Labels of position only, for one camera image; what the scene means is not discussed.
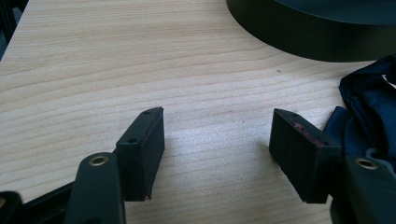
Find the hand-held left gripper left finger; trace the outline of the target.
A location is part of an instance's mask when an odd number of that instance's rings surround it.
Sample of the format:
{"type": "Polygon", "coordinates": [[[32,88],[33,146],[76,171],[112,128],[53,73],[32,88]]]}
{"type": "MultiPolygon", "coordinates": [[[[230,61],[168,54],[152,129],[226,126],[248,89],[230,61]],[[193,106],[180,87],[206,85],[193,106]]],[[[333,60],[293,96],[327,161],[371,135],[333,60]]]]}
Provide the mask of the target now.
{"type": "Polygon", "coordinates": [[[138,115],[113,152],[81,161],[64,224],[126,224],[124,204],[151,198],[163,152],[163,109],[154,107],[138,115]]]}

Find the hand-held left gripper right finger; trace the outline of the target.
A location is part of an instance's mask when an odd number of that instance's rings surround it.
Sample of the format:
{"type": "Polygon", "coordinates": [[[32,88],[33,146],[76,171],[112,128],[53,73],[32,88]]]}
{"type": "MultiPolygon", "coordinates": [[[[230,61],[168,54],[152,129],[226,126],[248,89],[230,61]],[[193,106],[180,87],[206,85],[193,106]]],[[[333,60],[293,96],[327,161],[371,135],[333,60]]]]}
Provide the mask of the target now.
{"type": "Polygon", "coordinates": [[[373,151],[347,155],[309,121],[278,108],[269,151],[303,202],[332,197],[332,224],[396,224],[396,174],[373,151]]]}

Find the dark blue cloth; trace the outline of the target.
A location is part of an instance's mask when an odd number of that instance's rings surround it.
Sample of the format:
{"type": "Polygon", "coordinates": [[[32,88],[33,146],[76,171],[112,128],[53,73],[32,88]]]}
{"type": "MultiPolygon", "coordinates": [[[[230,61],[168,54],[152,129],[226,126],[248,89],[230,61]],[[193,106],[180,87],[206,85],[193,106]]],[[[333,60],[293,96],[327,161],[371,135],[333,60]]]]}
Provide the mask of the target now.
{"type": "Polygon", "coordinates": [[[337,106],[324,132],[346,154],[384,163],[396,174],[396,54],[340,81],[345,107],[337,106]]]}

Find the dark round container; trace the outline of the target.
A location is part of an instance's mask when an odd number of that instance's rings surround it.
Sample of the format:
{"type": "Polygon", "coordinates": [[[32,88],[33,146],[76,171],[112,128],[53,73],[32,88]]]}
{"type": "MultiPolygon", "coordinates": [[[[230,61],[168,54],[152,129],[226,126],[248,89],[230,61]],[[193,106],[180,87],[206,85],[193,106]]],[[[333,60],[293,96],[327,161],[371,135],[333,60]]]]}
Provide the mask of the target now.
{"type": "Polygon", "coordinates": [[[363,62],[396,53],[396,0],[226,0],[260,41],[324,62],[363,62]]]}

